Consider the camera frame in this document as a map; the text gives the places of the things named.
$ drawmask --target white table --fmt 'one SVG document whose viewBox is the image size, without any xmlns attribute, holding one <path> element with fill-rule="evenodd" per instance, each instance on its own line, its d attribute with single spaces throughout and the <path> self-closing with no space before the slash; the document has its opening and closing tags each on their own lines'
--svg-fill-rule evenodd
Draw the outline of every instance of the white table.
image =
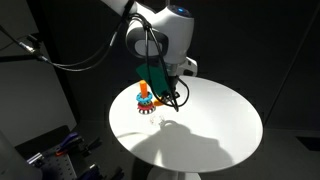
<svg viewBox="0 0 320 180">
<path fill-rule="evenodd" d="M 240 94 L 206 79 L 181 79 L 189 86 L 190 97 L 179 112 L 160 106 L 150 115 L 140 114 L 135 99 L 139 83 L 122 91 L 110 108 L 110 125 L 118 141 L 133 155 L 157 167 L 148 179 L 200 179 L 197 173 L 226 169 L 244 161 L 262 138 L 261 119 Z M 181 95 L 178 102 L 182 103 L 187 90 L 178 83 L 177 91 Z"/>
</svg>

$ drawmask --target blue part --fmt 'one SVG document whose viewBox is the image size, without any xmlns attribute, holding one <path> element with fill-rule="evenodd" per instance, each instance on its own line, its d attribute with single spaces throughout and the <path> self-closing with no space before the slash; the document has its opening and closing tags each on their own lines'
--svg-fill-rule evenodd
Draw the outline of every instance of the blue part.
<svg viewBox="0 0 320 180">
<path fill-rule="evenodd" d="M 139 93 L 138 95 L 137 95 L 137 101 L 139 102 L 139 103 L 147 103 L 147 102 L 149 102 L 149 101 L 151 101 L 151 99 L 152 99 L 152 94 L 150 93 L 150 92 L 148 92 L 148 97 L 146 97 L 146 98 L 142 98 L 141 97 L 141 93 Z"/>
<path fill-rule="evenodd" d="M 63 147 L 65 146 L 66 144 L 68 144 L 72 139 L 78 137 L 79 134 L 77 132 L 73 132 L 73 133 L 70 133 L 63 141 L 62 143 L 60 144 L 60 147 Z"/>
</svg>

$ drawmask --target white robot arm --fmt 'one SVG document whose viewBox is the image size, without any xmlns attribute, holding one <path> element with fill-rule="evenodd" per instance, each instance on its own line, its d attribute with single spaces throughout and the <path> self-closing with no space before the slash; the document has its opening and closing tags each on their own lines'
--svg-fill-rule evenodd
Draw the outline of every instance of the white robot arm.
<svg viewBox="0 0 320 180">
<path fill-rule="evenodd" d="M 122 15 L 128 0 L 102 0 L 111 9 Z M 155 13 L 152 9 L 133 2 L 129 11 L 139 13 L 152 25 L 155 36 L 161 47 L 163 59 L 169 76 L 197 75 L 196 61 L 188 58 L 186 53 L 190 46 L 194 19 L 188 10 L 169 5 Z M 132 20 L 126 36 L 129 51 L 137 57 L 145 56 L 145 33 L 140 22 Z M 157 56 L 156 44 L 150 40 L 149 56 Z"/>
</svg>

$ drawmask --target black wall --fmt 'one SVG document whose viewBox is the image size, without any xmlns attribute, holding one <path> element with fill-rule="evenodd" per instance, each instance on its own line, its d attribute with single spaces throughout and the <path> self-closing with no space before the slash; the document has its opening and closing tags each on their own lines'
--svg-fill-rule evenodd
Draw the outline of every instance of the black wall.
<svg viewBox="0 0 320 180">
<path fill-rule="evenodd" d="M 160 10 L 165 1 L 140 1 Z M 189 57 L 199 77 L 225 84 L 246 97 L 263 121 L 317 10 L 319 0 L 175 0 L 195 18 Z M 119 16 L 99 0 L 43 2 L 50 33 L 62 62 L 82 60 L 100 47 Z M 276 102 L 267 127 L 320 130 L 319 18 Z M 82 120 L 106 120 L 113 98 L 139 80 L 142 60 L 124 44 L 123 28 L 115 47 L 96 69 L 68 73 Z"/>
</svg>

